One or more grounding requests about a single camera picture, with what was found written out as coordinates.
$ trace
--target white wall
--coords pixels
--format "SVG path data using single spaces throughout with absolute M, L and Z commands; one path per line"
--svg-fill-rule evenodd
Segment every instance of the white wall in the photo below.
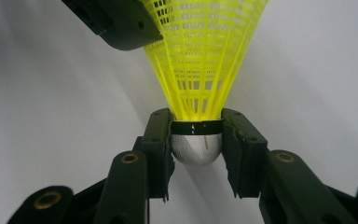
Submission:
M 109 48 L 61 1 L 0 1 L 0 223 L 38 189 L 103 179 L 165 99 L 142 49 Z M 358 0 L 271 0 L 226 107 L 322 181 L 358 187 Z M 152 223 L 260 223 L 220 158 L 176 163 Z

